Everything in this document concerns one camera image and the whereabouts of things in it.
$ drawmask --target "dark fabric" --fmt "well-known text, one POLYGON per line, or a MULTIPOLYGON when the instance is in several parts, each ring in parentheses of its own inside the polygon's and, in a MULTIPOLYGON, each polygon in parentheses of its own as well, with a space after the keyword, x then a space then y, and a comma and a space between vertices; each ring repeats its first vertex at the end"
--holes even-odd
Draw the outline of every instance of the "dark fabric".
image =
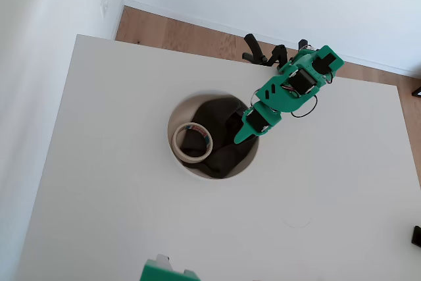
MULTIPOLYGON (((240 144, 234 143, 234 137, 243 126, 241 117, 247 107, 235 97, 211 100, 203 103, 196 111, 192 122, 203 125, 212 136, 212 153, 197 164, 183 163, 189 168, 196 168, 213 178, 224 178, 250 152, 257 141, 250 136, 240 144)), ((206 144, 203 136, 193 130, 187 130, 181 150, 191 157, 205 154, 206 144)))

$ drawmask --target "robotic arm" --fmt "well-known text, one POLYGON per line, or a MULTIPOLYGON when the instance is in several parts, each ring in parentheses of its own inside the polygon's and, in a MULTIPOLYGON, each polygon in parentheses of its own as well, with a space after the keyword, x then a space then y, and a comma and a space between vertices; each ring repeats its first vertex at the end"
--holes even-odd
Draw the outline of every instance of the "robotic arm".
POLYGON ((243 114, 243 127, 234 138, 239 144, 251 135, 261 136, 281 121, 282 112, 294 112, 309 99, 315 98, 320 88, 331 84, 344 62, 327 45, 314 50, 302 39, 296 56, 287 60, 284 45, 277 45, 268 60, 262 53, 253 34, 244 40, 253 54, 244 53, 243 59, 264 66, 279 62, 279 76, 272 77, 255 94, 260 99, 243 114))

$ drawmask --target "baseboard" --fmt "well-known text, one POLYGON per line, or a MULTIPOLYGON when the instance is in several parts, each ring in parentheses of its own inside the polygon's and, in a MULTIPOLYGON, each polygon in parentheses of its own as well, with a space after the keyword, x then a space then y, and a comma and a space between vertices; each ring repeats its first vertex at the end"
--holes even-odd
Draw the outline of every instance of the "baseboard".
MULTIPOLYGON (((146 5, 144 3, 138 3, 137 1, 133 1, 133 0, 123 0, 123 2, 124 2, 124 5, 127 6, 127 7, 139 9, 139 10, 142 10, 142 11, 146 11, 148 13, 157 14, 159 16, 165 16, 167 18, 179 20, 179 21, 182 21, 182 22, 187 22, 187 23, 190 23, 190 24, 194 24, 196 26, 202 26, 204 28, 217 30, 217 31, 232 34, 232 35, 235 35, 235 36, 244 37, 246 34, 250 33, 249 31, 240 30, 240 29, 237 29, 237 28, 232 28, 231 26, 225 26, 225 25, 218 24, 218 23, 215 23, 215 22, 203 20, 203 19, 200 19, 200 18, 195 18, 193 16, 188 16, 188 15, 185 15, 185 14, 182 14, 182 13, 177 13, 175 11, 146 5)), ((290 49, 297 49, 296 43, 284 41, 282 39, 271 38, 270 36, 263 36, 261 34, 256 34, 256 33, 253 33, 253 34, 255 35, 255 37, 259 41, 274 44, 274 45, 284 44, 286 47, 288 47, 290 49)), ((400 74, 400 75, 404 75, 404 76, 421 78, 421 73, 415 72, 413 70, 396 68, 396 67, 393 67, 393 66, 388 66, 388 65, 384 65, 384 64, 380 64, 380 63, 376 63, 376 62, 372 62, 372 61, 367 61, 365 59, 359 59, 357 57, 344 55, 344 54, 341 54, 341 53, 339 53, 339 56, 344 61, 347 61, 347 62, 350 62, 350 63, 354 63, 354 64, 358 64, 358 65, 362 65, 362 66, 367 66, 367 67, 371 67, 371 68, 377 68, 377 69, 380 69, 380 70, 385 70, 386 72, 393 72, 395 74, 400 74)))
POLYGON ((123 16, 123 10, 125 6, 126 0, 121 0, 119 6, 118 6, 118 14, 116 17, 116 21, 114 23, 114 28, 112 29, 111 37, 110 39, 116 39, 118 27, 120 26, 121 17, 123 16))

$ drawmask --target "cable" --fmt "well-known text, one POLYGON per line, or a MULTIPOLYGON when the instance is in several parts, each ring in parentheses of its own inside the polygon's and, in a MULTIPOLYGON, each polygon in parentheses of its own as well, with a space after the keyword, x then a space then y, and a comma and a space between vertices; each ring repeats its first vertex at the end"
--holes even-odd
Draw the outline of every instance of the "cable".
POLYGON ((259 88, 258 90, 256 90, 256 91, 254 92, 254 94, 251 96, 251 99, 250 99, 250 106, 253 106, 253 105, 254 105, 254 104, 253 104, 253 97, 255 96, 256 92, 258 92, 260 89, 262 89, 262 88, 259 88))
POLYGON ((300 115, 300 116, 297 116, 297 115, 295 115, 295 114, 294 114, 294 112, 291 112, 291 115, 292 115, 294 118, 303 118, 304 116, 307 116, 307 115, 309 115, 311 112, 313 112, 313 110, 316 108, 317 103, 318 103, 317 96, 316 96, 316 95, 313 95, 313 97, 314 97, 314 98, 316 98, 316 103, 314 104, 313 109, 311 109, 311 110, 310 110, 309 112, 307 112, 305 115, 300 115))
POLYGON ((289 86, 285 86, 285 85, 282 85, 281 87, 283 87, 283 89, 285 89, 285 90, 287 90, 291 93, 292 92, 295 93, 294 97, 299 98, 300 95, 298 94, 297 90, 295 90, 294 88, 289 87, 289 86))
POLYGON ((330 73, 330 81, 326 79, 326 77, 324 77, 324 79, 326 79, 326 83, 327 84, 331 84, 334 80, 334 75, 332 74, 332 71, 329 72, 330 73))

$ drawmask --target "roll of tape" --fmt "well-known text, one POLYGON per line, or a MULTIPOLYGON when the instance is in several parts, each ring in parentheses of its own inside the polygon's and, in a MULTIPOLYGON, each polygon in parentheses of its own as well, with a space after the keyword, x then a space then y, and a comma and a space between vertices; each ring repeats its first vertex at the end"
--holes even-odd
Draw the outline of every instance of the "roll of tape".
POLYGON ((179 160, 184 161, 185 163, 195 164, 195 163, 200 163, 201 161, 205 160, 206 157, 210 155, 213 148, 213 141, 212 141, 211 135, 209 134, 208 130, 204 126, 201 126, 198 123, 189 122, 189 123, 184 123, 177 128, 176 132, 172 136, 171 145, 172 145, 172 151, 174 152, 175 156, 179 158, 179 160), (177 135, 183 130, 195 130, 195 131, 198 131, 200 134, 202 134, 206 142, 206 153, 203 156, 200 156, 200 157, 187 156, 178 147, 177 135))

